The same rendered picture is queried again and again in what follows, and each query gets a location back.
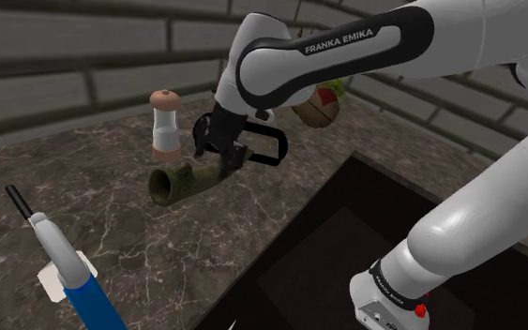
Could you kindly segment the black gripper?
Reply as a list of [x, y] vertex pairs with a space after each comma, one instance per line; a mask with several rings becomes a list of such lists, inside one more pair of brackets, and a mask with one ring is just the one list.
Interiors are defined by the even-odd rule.
[[245, 149], [245, 146], [237, 141], [244, 129], [258, 135], [275, 138], [278, 141], [277, 157], [252, 154], [248, 161], [279, 166], [288, 153], [288, 140], [285, 133], [278, 128], [247, 122], [247, 118], [246, 115], [226, 110], [216, 102], [212, 115], [210, 112], [205, 113], [194, 124], [192, 131], [195, 145], [194, 156], [201, 158], [209, 143], [215, 146], [222, 156], [238, 153]]

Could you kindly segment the green mossy horn-shaped vase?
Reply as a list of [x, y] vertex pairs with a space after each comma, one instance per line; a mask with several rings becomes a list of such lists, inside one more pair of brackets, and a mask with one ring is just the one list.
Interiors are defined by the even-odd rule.
[[148, 180], [150, 198], [157, 205], [171, 206], [213, 188], [235, 173], [232, 170], [221, 175], [221, 170], [221, 158], [199, 167], [183, 163], [174, 168], [157, 168]]

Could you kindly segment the clear grinder with pink caps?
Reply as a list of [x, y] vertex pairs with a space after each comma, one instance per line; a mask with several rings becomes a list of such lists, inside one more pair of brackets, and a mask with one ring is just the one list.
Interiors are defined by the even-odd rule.
[[173, 91], [162, 89], [155, 91], [149, 100], [154, 109], [153, 157], [160, 162], [174, 162], [181, 157], [176, 115], [181, 98]]

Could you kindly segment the dark robot stand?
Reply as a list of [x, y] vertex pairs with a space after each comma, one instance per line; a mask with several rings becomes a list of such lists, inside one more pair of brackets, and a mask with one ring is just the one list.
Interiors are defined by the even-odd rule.
[[[351, 278], [439, 198], [352, 154], [192, 330], [366, 330]], [[528, 248], [515, 246], [432, 290], [430, 330], [528, 330]]]

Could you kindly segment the blue grey rod, black tip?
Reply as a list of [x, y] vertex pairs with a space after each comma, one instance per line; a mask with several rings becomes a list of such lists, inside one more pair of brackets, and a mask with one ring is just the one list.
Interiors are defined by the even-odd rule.
[[6, 186], [6, 193], [51, 259], [38, 273], [38, 280], [51, 301], [67, 299], [87, 330], [128, 330], [97, 281], [97, 270], [83, 252], [76, 250], [59, 227], [42, 212], [34, 212], [19, 190]]

